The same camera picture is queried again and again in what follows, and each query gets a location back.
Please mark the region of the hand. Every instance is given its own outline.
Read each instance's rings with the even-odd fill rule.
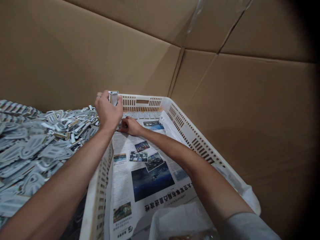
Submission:
[[[108,90],[97,93],[95,107],[99,115],[100,129],[115,129],[123,115],[122,96],[118,96],[117,106],[113,106],[108,98]]]
[[[126,132],[130,135],[140,136],[143,129],[144,128],[134,118],[127,116],[122,119],[119,132]]]

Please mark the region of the right hand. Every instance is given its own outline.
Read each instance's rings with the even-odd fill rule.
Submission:
[[[130,135],[140,136],[143,129],[144,128],[134,118],[127,116],[122,119],[119,132],[126,132]]]

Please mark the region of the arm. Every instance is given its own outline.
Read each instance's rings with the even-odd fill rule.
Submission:
[[[7,222],[0,239],[59,239],[81,201],[121,120],[121,97],[114,107],[109,93],[98,93],[98,132]]]
[[[123,119],[122,125],[120,132],[144,137],[183,168],[218,231],[232,215],[254,213],[228,181],[197,153],[168,136],[143,128],[131,117]]]

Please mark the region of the left hand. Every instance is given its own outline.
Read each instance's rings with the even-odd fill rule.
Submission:
[[[122,96],[118,95],[118,104],[113,106],[109,102],[109,92],[105,90],[103,93],[98,92],[95,101],[95,107],[99,115],[101,129],[115,129],[123,115]]]

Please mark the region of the person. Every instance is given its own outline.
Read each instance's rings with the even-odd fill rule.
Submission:
[[[96,97],[97,133],[8,220],[0,239],[59,239],[122,118],[122,97],[117,106],[108,97],[107,90]],[[280,239],[214,167],[182,143],[131,117],[122,120],[119,132],[145,138],[183,168],[221,239]]]

